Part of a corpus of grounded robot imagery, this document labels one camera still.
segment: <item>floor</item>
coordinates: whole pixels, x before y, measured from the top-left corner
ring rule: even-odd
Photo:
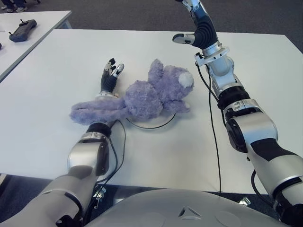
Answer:
[[[174,0],[41,0],[41,2],[37,4],[35,0],[27,0],[28,11],[71,10],[70,22],[74,29],[195,30],[188,11]],[[202,0],[202,2],[218,32],[286,35],[303,52],[302,0]]]
[[[70,23],[74,29],[195,30],[187,10],[174,0],[42,0],[41,2],[37,4],[34,0],[27,0],[28,11],[72,10]],[[204,0],[202,2],[218,32],[282,34],[303,52],[302,0]],[[49,182],[44,179],[12,176],[7,187],[0,188],[0,222],[19,212]],[[93,218],[112,206],[112,198],[117,189],[118,186],[107,186],[105,199],[102,205],[93,211]],[[223,196],[233,201],[239,201],[243,196],[247,196],[252,202],[251,208],[278,218],[278,215],[256,195],[224,193]]]

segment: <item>remote controller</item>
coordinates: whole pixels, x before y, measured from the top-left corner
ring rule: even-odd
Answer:
[[[19,27],[17,30],[12,34],[9,32],[9,39],[14,42],[23,42],[27,40],[28,34],[30,30],[34,27],[36,27],[37,22],[35,20],[28,20],[23,21],[21,20],[21,24],[19,24]]]

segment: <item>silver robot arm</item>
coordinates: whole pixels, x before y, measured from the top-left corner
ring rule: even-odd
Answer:
[[[96,97],[114,98],[116,79],[124,65],[106,64],[101,91]],[[109,169],[109,138],[113,122],[96,122],[72,148],[67,162],[68,174],[54,179],[18,214],[0,227],[81,227],[99,176]]]
[[[251,99],[233,73],[233,60],[227,56],[214,26],[199,0],[184,0],[197,25],[194,34],[178,34],[173,41],[191,44],[202,49],[195,59],[198,66],[206,65],[212,87],[223,110],[231,145],[247,153],[255,171],[269,196],[281,221],[295,225],[303,223],[303,159],[277,144],[275,124]]]

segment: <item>black fingertip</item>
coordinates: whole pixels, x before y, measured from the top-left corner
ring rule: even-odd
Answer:
[[[112,63],[112,65],[114,65],[116,61],[114,58],[112,58],[111,60],[109,60],[109,62]]]
[[[176,34],[176,35],[174,35],[174,37],[172,38],[172,41],[174,41],[178,37],[184,37],[184,34]]]

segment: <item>purple plush toy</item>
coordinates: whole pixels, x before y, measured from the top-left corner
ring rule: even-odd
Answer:
[[[184,68],[166,66],[156,59],[151,64],[148,81],[137,80],[122,98],[105,98],[78,103],[71,108],[73,121],[88,125],[131,117],[139,121],[157,118],[162,110],[187,113],[189,107],[182,98],[194,86],[193,76]]]

